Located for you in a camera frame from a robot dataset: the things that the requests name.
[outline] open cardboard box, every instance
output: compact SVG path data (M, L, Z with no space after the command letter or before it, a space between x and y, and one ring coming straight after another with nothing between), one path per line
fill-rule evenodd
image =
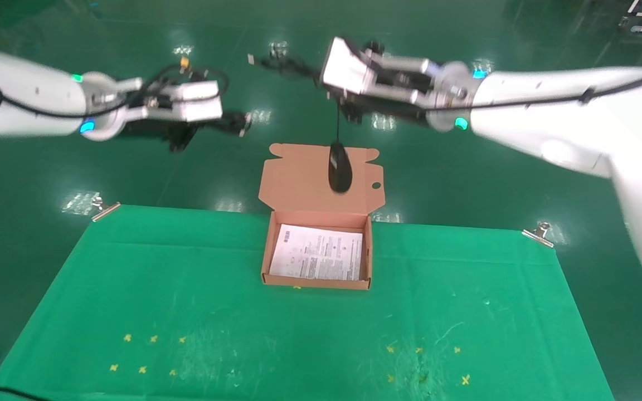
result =
M262 281L269 285L367 290L373 274L373 236L370 213L385 205L383 168L370 164L376 149L346 148L353 181L344 194L328 182L328 146L273 144L269 150L280 158L266 160L259 198L272 209L262 261ZM273 276L269 268L282 224L324 230L363 233L360 280L314 280Z

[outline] paper manual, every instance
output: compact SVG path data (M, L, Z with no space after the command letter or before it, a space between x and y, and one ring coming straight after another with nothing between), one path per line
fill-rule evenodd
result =
M281 225L272 265L274 276L359 280L362 233Z

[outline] green cloth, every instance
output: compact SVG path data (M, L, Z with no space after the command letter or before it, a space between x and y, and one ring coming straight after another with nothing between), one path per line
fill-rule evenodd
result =
M613 399L555 252L520 233L374 223L372 286L352 291L263 285L267 228L138 206L91 224L0 385L56 400Z

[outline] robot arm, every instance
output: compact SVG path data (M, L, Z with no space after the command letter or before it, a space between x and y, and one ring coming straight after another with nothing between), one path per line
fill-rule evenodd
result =
M425 86L408 74L426 76ZM469 125L476 135L533 157L610 178L642 263L642 67L494 72L474 79L457 61L395 59L335 38L321 82L339 104L414 112L415 122L440 131ZM382 101L400 105L387 109Z
M190 82L168 81L163 75L170 71ZM150 127L140 124L143 121L156 121L167 129L171 150L183 150L203 124L242 136L249 116L222 111L220 98L228 84L224 78L220 89L217 81L189 69L183 60L148 82L116 81L99 72L71 75L0 53L0 136L77 133L102 141L126 128Z

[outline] box flap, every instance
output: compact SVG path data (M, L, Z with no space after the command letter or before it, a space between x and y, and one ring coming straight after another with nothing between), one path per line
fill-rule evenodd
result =
M330 147L272 144L262 171L259 198L276 211L308 211L367 215L385 205L383 168L370 164L377 149L346 148L353 180L344 194L328 182Z

